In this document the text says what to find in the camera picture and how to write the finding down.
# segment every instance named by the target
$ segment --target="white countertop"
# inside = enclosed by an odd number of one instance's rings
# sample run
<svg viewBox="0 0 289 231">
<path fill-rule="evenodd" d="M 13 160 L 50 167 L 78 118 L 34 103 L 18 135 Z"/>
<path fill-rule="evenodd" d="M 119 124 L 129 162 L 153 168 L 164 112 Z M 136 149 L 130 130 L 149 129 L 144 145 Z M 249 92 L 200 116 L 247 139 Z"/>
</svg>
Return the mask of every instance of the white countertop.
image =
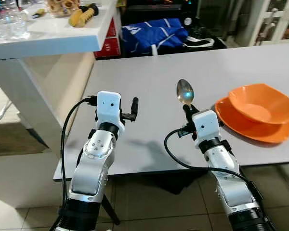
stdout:
<svg viewBox="0 0 289 231">
<path fill-rule="evenodd" d="M 97 4 L 99 14 L 83 28 L 73 28 L 68 24 L 68 17 L 55 18 L 50 13 L 32 19 L 31 15 L 37 9 L 45 8 L 44 3 L 33 5 L 24 10 L 28 14 L 28 38 L 20 40 L 0 38 L 0 59 L 100 51 L 116 3 L 116 0 L 100 1 Z"/>
<path fill-rule="evenodd" d="M 164 150 L 165 136 L 185 121 L 176 84 L 187 79 L 194 88 L 193 104 L 211 108 L 234 88 L 264 82 L 289 96 L 289 44 L 201 51 L 161 56 L 97 61 L 84 96 L 100 90 L 119 92 L 121 107 L 129 112 L 133 97 L 139 98 L 135 122 L 126 122 L 118 139 L 109 175 L 183 169 Z M 81 105 L 66 142 L 66 177 L 71 178 L 76 159 L 95 126 L 95 108 Z M 227 126 L 221 128 L 242 166 L 289 162 L 289 139 L 267 144 L 243 137 Z M 205 167 L 200 150 L 190 136 L 169 140 L 172 152 L 190 165 Z M 54 180 L 61 178 L 60 164 Z"/>
</svg>

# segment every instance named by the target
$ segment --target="table leg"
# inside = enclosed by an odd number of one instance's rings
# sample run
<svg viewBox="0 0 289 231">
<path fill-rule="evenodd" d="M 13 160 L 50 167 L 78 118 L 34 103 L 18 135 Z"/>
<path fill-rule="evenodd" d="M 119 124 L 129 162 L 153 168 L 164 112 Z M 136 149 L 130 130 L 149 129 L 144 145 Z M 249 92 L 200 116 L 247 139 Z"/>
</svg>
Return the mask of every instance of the table leg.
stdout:
<svg viewBox="0 0 289 231">
<path fill-rule="evenodd" d="M 0 87 L 26 121 L 59 156 L 61 125 L 22 59 L 0 60 Z"/>
<path fill-rule="evenodd" d="M 112 219 L 114 224 L 119 225 L 120 224 L 120 220 L 117 217 L 113 207 L 111 207 L 111 204 L 110 204 L 110 202 L 108 201 L 108 199 L 107 199 L 107 197 L 105 195 L 103 196 L 102 206 L 106 210 L 106 212 L 108 213 L 108 215 L 110 216 L 110 218 Z"/>
</svg>

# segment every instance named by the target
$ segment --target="black table leg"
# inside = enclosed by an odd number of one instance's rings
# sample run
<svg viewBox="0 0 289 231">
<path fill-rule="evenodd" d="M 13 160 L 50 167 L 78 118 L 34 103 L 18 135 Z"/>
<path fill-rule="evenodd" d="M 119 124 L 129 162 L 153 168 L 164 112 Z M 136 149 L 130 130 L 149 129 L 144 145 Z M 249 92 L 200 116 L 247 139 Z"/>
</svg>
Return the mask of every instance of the black table leg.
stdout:
<svg viewBox="0 0 289 231">
<path fill-rule="evenodd" d="M 110 218 L 112 219 L 114 224 L 119 225 L 120 224 L 120 220 L 117 217 L 114 209 L 111 207 L 111 204 L 110 204 L 110 202 L 108 201 L 108 199 L 107 199 L 107 197 L 105 195 L 103 196 L 102 206 L 106 210 L 106 212 L 108 213 L 108 215 L 110 216 Z"/>
</svg>

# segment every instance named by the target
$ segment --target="white table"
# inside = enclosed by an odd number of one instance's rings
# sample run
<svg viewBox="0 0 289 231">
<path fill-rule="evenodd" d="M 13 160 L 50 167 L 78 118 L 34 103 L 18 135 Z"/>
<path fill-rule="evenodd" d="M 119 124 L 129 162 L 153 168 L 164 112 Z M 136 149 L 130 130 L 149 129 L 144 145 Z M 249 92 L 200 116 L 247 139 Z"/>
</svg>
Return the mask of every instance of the white table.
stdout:
<svg viewBox="0 0 289 231">
<path fill-rule="evenodd" d="M 83 93 L 93 51 L 101 50 L 116 10 L 116 0 L 96 1 L 99 14 L 83 28 L 49 13 L 32 19 L 45 8 L 39 3 L 25 10 L 26 38 L 0 38 L 0 87 L 58 156 L 64 118 Z"/>
<path fill-rule="evenodd" d="M 117 1 L 100 1 L 97 4 L 98 16 L 95 16 L 83 28 L 73 28 L 68 24 L 68 17 L 56 18 L 50 13 L 32 19 L 31 16 L 34 12 L 45 8 L 43 2 L 24 10 L 28 15 L 28 36 L 26 38 L 19 40 L 0 38 L 0 59 L 100 51 L 102 49 Z"/>
<path fill-rule="evenodd" d="M 211 108 L 231 89 L 251 83 L 267 83 L 289 96 L 289 44 L 98 61 L 84 96 L 96 95 L 100 90 L 119 92 L 124 112 L 130 110 L 133 97 L 139 98 L 138 117 L 134 123 L 126 122 L 109 175 L 183 169 L 163 146 L 165 136 L 185 123 L 176 97 L 176 84 L 181 78 L 193 86 L 193 104 L 200 110 Z M 80 106 L 65 148 L 67 178 L 72 177 L 79 151 L 94 128 L 94 117 L 94 107 Z M 226 126 L 221 134 L 242 166 L 289 162 L 289 139 L 277 145 L 262 143 Z M 173 136 L 169 144 L 181 160 L 206 166 L 190 136 Z M 53 179 L 60 178 L 58 164 Z"/>
</svg>

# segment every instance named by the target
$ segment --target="gray table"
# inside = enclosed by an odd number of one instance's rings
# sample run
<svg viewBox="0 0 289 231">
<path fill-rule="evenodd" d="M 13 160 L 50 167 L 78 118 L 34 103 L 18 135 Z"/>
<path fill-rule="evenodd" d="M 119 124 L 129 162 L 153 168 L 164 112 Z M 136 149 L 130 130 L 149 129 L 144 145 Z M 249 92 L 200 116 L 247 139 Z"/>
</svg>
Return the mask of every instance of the gray table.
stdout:
<svg viewBox="0 0 289 231">
<path fill-rule="evenodd" d="M 97 61 L 84 96 L 100 90 L 119 92 L 124 112 L 130 111 L 133 97 L 139 98 L 137 120 L 126 122 L 109 175 L 183 169 L 167 156 L 163 146 L 165 136 L 185 123 L 176 97 L 181 78 L 193 86 L 193 104 L 200 110 L 211 108 L 231 89 L 251 83 L 267 83 L 289 96 L 289 44 Z M 80 106 L 66 143 L 67 178 L 72 177 L 79 150 L 94 128 L 94 117 L 94 107 Z M 242 166 L 289 162 L 289 139 L 277 145 L 262 143 L 226 126 L 221 134 Z M 173 153 L 190 165 L 206 166 L 190 136 L 173 136 L 169 144 Z M 58 165 L 53 179 L 60 178 Z"/>
</svg>

